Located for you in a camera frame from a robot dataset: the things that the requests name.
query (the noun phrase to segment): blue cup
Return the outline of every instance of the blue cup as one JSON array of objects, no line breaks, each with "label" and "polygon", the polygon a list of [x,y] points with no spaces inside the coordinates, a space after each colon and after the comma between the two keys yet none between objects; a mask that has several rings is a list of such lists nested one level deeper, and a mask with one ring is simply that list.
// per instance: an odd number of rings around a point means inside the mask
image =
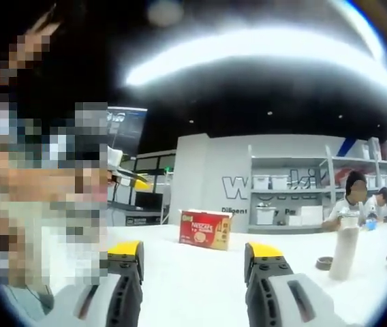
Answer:
[{"label": "blue cup", "polygon": [[368,230],[374,230],[377,227],[377,221],[374,219],[366,220],[366,227]]}]

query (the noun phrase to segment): red box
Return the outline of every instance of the red box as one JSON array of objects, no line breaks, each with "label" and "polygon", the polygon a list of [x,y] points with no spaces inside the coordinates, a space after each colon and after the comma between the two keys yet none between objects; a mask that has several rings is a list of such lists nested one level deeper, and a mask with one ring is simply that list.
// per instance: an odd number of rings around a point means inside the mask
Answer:
[{"label": "red box", "polygon": [[179,242],[226,251],[232,216],[213,211],[182,211]]}]

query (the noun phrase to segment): ceiling light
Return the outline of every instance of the ceiling light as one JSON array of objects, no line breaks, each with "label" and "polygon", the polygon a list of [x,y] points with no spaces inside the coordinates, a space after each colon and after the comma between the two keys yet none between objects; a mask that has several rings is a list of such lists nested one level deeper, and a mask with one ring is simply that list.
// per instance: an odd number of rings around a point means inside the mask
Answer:
[{"label": "ceiling light", "polygon": [[253,56],[332,63],[387,89],[387,69],[364,52],[313,31],[285,27],[246,29],[179,44],[134,68],[126,83],[140,86],[195,65]]},{"label": "ceiling light", "polygon": [[148,20],[158,27],[178,23],[183,17],[183,6],[179,0],[156,0],[147,10]]}]

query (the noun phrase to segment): white wall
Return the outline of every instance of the white wall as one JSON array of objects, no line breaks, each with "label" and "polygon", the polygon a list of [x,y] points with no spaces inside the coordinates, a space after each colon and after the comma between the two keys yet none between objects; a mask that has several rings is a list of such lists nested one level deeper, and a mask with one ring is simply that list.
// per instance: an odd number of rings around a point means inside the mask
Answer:
[{"label": "white wall", "polygon": [[209,140],[206,134],[179,138],[172,178],[169,223],[179,223],[179,210],[201,206]]},{"label": "white wall", "polygon": [[[170,223],[179,224],[179,210],[196,208],[221,211],[223,207],[249,208],[250,159],[248,146],[257,156],[326,156],[328,145],[335,155],[344,139],[332,136],[258,135],[212,138],[206,134],[179,138],[176,150]],[[349,156],[361,157],[357,142]],[[248,213],[234,216],[232,230],[246,232]]]}]

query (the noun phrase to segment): white shirt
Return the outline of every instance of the white shirt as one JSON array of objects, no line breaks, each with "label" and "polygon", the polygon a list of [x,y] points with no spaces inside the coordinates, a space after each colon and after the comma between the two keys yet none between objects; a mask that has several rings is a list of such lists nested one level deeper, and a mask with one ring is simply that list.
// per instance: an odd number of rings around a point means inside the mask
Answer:
[{"label": "white shirt", "polygon": [[334,221],[339,216],[339,213],[344,209],[348,208],[350,211],[359,211],[360,217],[364,215],[365,207],[362,202],[357,203],[355,206],[351,205],[345,198],[337,201],[335,207],[331,210],[331,214],[325,221]]},{"label": "white shirt", "polygon": [[365,203],[365,215],[375,213],[378,217],[382,216],[382,208],[377,203],[377,196],[371,196]]}]

